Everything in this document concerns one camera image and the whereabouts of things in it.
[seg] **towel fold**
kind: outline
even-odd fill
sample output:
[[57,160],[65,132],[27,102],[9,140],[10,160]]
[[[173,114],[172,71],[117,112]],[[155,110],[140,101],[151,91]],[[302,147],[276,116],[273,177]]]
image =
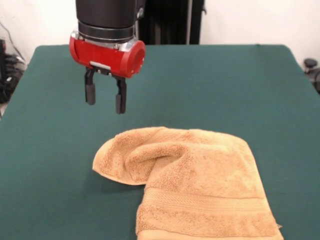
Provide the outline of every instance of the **towel fold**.
[[138,240],[283,240],[254,156],[241,138],[200,129],[148,127],[116,135],[93,170],[145,185]]

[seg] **white wall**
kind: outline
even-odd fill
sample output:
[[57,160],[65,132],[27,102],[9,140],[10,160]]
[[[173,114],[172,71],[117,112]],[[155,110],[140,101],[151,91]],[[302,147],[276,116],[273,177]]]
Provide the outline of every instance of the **white wall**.
[[[75,0],[0,0],[0,20],[29,61],[39,45],[67,44],[77,26]],[[0,36],[7,37],[0,27]]]
[[285,44],[320,61],[319,0],[206,0],[202,44]]
[[[206,8],[202,44],[285,44],[299,63],[320,61],[319,0],[206,0]],[[0,20],[28,61],[38,45],[68,43],[75,0],[0,0]]]

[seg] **table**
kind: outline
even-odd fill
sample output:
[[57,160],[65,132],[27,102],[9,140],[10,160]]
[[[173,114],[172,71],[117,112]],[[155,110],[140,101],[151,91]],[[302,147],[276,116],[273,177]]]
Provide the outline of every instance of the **table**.
[[0,239],[134,240],[144,186],[92,171],[100,146],[125,130],[204,129],[245,139],[288,240],[320,237],[320,98],[283,45],[148,46],[129,79],[85,69],[68,46],[40,46],[0,122]]

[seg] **black cable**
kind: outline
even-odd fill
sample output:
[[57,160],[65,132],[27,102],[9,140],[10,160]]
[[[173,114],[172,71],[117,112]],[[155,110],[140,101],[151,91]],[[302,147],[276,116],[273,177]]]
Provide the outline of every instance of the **black cable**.
[[16,53],[20,56],[20,58],[22,58],[23,61],[25,61],[24,57],[22,56],[22,54],[20,53],[20,51],[16,48],[14,41],[12,40],[10,31],[6,28],[5,25],[3,25],[3,23],[0,21],[0,26],[7,32],[8,36],[9,36],[9,40],[14,48],[14,50],[16,51]]
[[19,64],[25,64],[20,52],[15,48],[11,35],[6,27],[0,22],[0,26],[2,26],[8,33],[10,41],[17,51],[16,54],[7,54],[5,53],[5,41],[0,40],[0,104],[4,104],[9,102],[13,92],[15,91],[22,75],[24,74],[24,70],[19,67]]

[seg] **towel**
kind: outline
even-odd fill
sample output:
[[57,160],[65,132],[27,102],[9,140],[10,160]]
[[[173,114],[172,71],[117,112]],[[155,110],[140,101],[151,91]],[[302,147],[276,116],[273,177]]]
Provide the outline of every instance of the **towel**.
[[138,240],[283,240],[255,158],[241,138],[201,129],[147,127],[108,140],[93,170],[145,185]]

